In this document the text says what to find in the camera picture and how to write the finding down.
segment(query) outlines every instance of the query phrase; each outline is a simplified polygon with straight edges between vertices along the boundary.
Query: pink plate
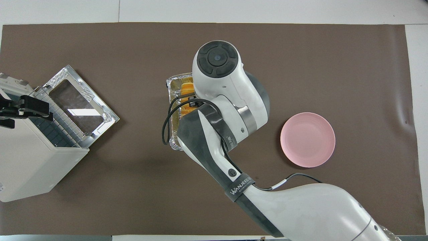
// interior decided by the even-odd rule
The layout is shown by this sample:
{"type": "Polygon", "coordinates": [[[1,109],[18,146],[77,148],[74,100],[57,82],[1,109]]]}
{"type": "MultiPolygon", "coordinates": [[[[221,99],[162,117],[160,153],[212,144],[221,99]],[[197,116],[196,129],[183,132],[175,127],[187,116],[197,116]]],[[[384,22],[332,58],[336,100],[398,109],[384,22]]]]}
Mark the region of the pink plate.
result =
{"type": "Polygon", "coordinates": [[[304,112],[292,116],[282,127],[281,147],[294,164],[316,167],[333,154],[336,137],[322,116],[304,112]]]}

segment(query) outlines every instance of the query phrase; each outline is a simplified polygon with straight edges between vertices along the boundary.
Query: white floor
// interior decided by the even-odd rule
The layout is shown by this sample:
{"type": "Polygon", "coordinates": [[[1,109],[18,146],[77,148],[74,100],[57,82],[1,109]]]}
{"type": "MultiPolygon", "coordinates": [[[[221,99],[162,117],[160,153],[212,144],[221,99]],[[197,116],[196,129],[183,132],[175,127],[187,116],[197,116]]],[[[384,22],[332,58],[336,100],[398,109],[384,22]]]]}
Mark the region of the white floor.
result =
{"type": "MultiPolygon", "coordinates": [[[[424,0],[0,0],[4,24],[98,22],[249,22],[305,24],[406,24],[413,112],[428,230],[428,3],[424,0]]],[[[174,240],[201,240],[176,236],[174,240]]],[[[204,239],[237,239],[237,236],[204,239]]],[[[172,240],[132,235],[114,240],[172,240]]]]}

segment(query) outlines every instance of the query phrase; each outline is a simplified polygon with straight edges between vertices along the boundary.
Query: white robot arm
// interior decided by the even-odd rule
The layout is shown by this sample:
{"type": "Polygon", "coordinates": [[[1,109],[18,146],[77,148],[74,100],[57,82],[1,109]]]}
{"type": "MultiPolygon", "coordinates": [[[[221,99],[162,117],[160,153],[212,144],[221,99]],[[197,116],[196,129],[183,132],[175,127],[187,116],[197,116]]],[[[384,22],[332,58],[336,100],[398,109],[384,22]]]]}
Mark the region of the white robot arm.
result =
{"type": "Polygon", "coordinates": [[[209,104],[183,116],[178,141],[265,232],[293,241],[390,241],[345,190],[309,184],[282,191],[257,188],[227,152],[268,121],[269,97],[243,69],[237,49],[225,41],[203,45],[193,60],[198,98],[209,104]]]}

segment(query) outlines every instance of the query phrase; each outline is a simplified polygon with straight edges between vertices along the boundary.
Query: wire rack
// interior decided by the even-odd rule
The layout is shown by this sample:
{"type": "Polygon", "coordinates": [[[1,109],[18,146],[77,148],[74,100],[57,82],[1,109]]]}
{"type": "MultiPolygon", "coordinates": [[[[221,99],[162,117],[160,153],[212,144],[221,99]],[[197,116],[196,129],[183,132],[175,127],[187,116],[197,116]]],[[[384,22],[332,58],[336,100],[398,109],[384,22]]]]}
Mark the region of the wire rack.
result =
{"type": "Polygon", "coordinates": [[[67,114],[51,99],[44,88],[39,88],[32,94],[35,98],[49,103],[49,111],[53,113],[53,121],[41,118],[32,119],[36,127],[56,147],[80,147],[87,137],[82,130],[67,116],[67,114]]]}

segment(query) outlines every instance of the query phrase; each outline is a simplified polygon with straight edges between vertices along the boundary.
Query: brown tabletop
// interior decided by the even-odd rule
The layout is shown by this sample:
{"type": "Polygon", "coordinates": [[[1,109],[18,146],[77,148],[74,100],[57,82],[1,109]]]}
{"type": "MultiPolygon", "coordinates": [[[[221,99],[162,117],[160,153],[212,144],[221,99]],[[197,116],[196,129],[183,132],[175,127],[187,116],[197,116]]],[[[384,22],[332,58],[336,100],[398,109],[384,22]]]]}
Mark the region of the brown tabletop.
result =
{"type": "Polygon", "coordinates": [[[269,122],[230,152],[258,186],[304,172],[347,190],[395,234],[425,234],[404,26],[111,23],[3,27],[0,72],[36,87],[70,64],[121,120],[50,193],[0,202],[0,235],[264,235],[161,142],[165,80],[190,72],[215,39],[238,48],[270,96],[269,122]],[[312,169],[279,144],[285,121],[306,111],[336,134],[330,160],[312,169]]]}

